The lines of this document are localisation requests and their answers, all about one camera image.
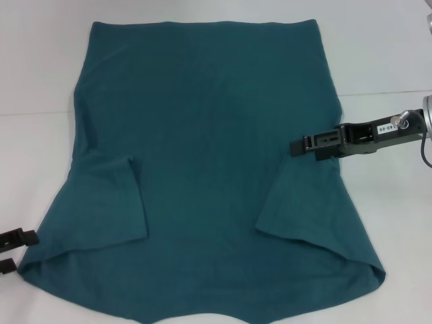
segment white background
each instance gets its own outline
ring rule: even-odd
[[[299,22],[316,19],[345,122],[421,108],[432,95],[422,0],[0,0],[0,232],[36,228],[61,187],[74,136],[71,95],[94,21]],[[427,143],[430,159],[432,144]],[[376,292],[283,324],[432,323],[432,170],[420,142],[342,160],[388,276]],[[0,259],[20,260],[24,249]],[[0,277],[0,324],[127,323]],[[221,315],[164,324],[243,323]]]

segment cable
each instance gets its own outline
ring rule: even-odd
[[[421,158],[423,159],[423,162],[425,162],[428,167],[432,167],[432,164],[430,164],[430,162],[426,159],[426,155],[425,155],[425,143],[426,143],[426,135],[427,135],[425,118],[420,113],[418,113],[418,111],[415,110],[408,110],[408,111],[410,113],[415,114],[421,121],[423,136],[421,138],[420,154],[421,154]]]

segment white sticker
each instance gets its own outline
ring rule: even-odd
[[[395,130],[398,130],[398,127],[393,124],[385,124],[377,126],[378,135],[394,132]]]

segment black clamp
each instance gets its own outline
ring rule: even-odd
[[[19,248],[20,246],[31,246],[39,243],[35,231],[24,232],[22,228],[0,234],[0,253]],[[16,264],[12,259],[0,261],[0,273],[6,274],[16,271]]]

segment teal shirt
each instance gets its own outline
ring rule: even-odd
[[[314,20],[94,23],[74,104],[31,284],[141,323],[264,324],[383,283],[338,161],[289,155],[341,115]]]

